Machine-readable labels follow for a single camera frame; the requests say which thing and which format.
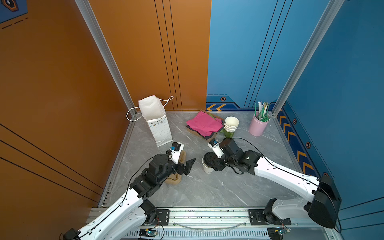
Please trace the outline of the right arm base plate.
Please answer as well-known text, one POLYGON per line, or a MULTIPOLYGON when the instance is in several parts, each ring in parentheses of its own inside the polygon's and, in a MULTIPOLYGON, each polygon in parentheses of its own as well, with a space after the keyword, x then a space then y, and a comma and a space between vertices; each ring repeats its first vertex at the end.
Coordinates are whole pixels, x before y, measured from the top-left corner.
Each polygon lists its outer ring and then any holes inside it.
POLYGON ((262 209, 249 209, 249 219, 252 226, 264 226, 264 225, 284 225, 290 226, 292 224, 291 219, 284 220, 279 219, 273 213, 264 213, 262 209))

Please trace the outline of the stack of paper cups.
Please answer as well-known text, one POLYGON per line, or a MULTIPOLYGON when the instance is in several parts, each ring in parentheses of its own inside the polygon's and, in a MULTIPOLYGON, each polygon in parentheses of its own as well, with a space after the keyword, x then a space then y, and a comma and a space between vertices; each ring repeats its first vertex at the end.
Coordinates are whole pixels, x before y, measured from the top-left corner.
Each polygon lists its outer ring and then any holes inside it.
POLYGON ((227 117, 224 122, 224 136, 232 138, 238 129, 240 121, 236 117, 227 117))

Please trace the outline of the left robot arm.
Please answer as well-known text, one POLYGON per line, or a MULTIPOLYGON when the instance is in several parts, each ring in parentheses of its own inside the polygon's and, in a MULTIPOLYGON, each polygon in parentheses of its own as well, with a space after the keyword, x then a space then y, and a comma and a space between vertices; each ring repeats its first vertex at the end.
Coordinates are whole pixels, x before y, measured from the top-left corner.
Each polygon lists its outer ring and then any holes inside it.
POLYGON ((169 176, 188 175, 196 159, 184 164, 157 154, 147 160, 149 166, 135 179, 131 178, 126 192, 99 217, 79 230, 70 229, 60 240, 119 240, 125 233, 155 218, 156 207, 148 200, 169 176))

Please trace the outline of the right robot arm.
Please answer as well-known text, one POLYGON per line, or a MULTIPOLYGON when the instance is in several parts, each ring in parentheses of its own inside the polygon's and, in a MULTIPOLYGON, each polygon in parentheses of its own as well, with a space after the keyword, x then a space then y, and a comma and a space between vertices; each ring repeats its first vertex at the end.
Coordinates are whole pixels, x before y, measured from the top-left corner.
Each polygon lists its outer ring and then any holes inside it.
POLYGON ((270 199, 264 210, 270 224, 291 218, 309 218, 328 229, 337 226, 342 198, 334 180, 328 176, 317 178, 295 172, 255 151, 239 151, 236 155, 221 157, 210 152, 204 156, 204 163, 217 172, 230 167, 240 175, 249 173, 271 180, 299 195, 298 199, 289 201, 270 199))

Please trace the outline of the pink napkin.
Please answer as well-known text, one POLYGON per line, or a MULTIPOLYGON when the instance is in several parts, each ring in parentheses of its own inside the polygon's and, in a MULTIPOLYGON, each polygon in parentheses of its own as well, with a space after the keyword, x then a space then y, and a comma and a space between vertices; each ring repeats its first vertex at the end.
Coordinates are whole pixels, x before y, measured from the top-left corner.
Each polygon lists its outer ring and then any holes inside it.
POLYGON ((187 121, 187 125, 204 137, 209 136, 213 132, 219 132, 224 127, 223 122, 216 121, 203 111, 200 111, 193 119, 187 121))

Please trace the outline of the white paper gift bag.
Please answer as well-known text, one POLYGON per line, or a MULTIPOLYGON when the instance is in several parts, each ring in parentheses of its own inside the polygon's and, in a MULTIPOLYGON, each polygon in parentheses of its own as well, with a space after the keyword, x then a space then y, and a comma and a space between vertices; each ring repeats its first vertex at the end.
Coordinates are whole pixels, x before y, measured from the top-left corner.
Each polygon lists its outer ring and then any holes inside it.
POLYGON ((130 108, 126 114, 126 118, 130 122, 136 122, 141 118, 145 119, 158 147, 173 141, 165 110, 165 106, 173 98, 173 96, 170 96, 167 100, 162 100, 157 96, 149 96, 139 100, 139 106, 130 108), (140 110, 141 116, 136 120, 132 120, 129 118, 129 113, 135 109, 140 110))

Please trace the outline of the pink straw holder cup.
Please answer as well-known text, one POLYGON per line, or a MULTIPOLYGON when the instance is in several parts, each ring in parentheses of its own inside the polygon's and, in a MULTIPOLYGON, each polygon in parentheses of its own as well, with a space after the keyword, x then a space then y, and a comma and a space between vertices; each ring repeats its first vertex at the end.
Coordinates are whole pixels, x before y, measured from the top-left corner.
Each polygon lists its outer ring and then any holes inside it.
POLYGON ((265 128, 267 127, 270 120, 262 122, 253 116, 252 121, 249 126, 249 133, 253 136, 259 137, 263 134, 265 128))

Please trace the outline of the white takeout coffee cup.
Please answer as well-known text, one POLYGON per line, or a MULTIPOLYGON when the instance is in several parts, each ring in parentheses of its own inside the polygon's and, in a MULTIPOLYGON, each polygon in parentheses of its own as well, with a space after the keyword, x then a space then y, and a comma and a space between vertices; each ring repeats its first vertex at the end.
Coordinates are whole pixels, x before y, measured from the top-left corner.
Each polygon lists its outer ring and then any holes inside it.
POLYGON ((202 158, 202 164, 203 164, 203 169, 204 169, 204 172, 207 173, 207 174, 210 174, 212 172, 214 172, 215 170, 211 167, 209 167, 206 162, 205 162, 205 157, 202 158))

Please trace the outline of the beige pulp cup carrier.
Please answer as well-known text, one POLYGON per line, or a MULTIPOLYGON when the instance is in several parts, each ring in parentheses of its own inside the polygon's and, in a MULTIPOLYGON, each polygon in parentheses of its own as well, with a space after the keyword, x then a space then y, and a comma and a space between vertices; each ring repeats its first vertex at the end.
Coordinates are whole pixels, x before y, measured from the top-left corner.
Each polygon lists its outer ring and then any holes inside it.
MULTIPOLYGON (((181 154, 179 156, 178 163, 184 164, 186 162, 187 154, 184 150, 181 151, 181 154)), ((170 175, 166 180, 165 183, 168 185, 178 185, 182 180, 182 176, 178 173, 170 175)))

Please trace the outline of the aluminium front rail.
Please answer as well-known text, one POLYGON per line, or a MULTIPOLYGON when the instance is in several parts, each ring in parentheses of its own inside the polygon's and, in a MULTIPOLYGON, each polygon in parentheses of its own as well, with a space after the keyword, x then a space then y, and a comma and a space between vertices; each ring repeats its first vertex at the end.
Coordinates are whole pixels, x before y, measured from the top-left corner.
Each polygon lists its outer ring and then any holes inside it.
POLYGON ((140 229, 155 229, 154 240, 341 240, 334 229, 317 225, 309 219, 291 219, 290 226, 252 226, 249 208, 169 208, 168 226, 139 226, 119 240, 139 239, 140 229))

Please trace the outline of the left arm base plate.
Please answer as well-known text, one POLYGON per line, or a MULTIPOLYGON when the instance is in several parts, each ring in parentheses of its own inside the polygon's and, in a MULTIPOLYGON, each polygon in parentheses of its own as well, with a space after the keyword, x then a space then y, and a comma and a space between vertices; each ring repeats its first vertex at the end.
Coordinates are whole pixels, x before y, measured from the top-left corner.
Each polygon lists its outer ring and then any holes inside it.
POLYGON ((168 226, 170 220, 170 209, 157 209, 156 213, 152 217, 147 217, 142 226, 155 226, 158 223, 160 225, 168 226))

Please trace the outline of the bundle of wrapped straws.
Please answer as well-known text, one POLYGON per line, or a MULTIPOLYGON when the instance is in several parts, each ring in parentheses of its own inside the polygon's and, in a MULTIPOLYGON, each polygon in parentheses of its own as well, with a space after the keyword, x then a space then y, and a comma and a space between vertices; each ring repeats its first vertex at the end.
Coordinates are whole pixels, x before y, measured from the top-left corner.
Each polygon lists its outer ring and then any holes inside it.
POLYGON ((268 115, 270 104, 267 102, 259 101, 255 104, 255 117, 261 122, 268 122, 270 117, 268 115))

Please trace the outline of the green circuit board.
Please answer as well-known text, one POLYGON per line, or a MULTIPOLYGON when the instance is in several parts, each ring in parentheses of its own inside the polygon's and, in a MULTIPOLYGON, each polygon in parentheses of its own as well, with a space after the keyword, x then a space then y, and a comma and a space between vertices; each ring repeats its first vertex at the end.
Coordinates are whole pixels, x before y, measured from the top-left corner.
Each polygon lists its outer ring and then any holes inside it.
POLYGON ((158 231, 155 229, 140 229, 138 238, 143 240, 154 240, 158 234, 158 231))

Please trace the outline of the dark grey napkin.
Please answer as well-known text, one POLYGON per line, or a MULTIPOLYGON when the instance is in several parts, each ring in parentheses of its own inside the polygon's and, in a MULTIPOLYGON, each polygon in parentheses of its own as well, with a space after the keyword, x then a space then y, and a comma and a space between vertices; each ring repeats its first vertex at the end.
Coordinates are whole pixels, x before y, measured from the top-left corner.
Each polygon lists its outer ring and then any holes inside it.
POLYGON ((186 128, 187 128, 188 132, 190 132, 191 134, 194 134, 194 135, 196 135, 198 137, 201 137, 201 138, 203 138, 204 140, 206 140, 208 142, 211 141, 212 139, 214 139, 217 136, 217 134, 219 133, 219 132, 213 132, 209 136, 204 137, 199 132, 191 129, 188 125, 186 125, 186 128))

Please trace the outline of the brown cardboard napkin holder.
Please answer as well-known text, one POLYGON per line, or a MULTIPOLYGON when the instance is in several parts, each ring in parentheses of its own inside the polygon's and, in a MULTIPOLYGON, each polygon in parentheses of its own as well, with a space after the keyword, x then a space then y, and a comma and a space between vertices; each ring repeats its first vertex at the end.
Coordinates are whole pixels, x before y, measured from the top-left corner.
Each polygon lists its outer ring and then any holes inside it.
POLYGON ((224 129, 224 119, 200 110, 193 119, 187 121, 186 127, 191 133, 209 142, 224 129))

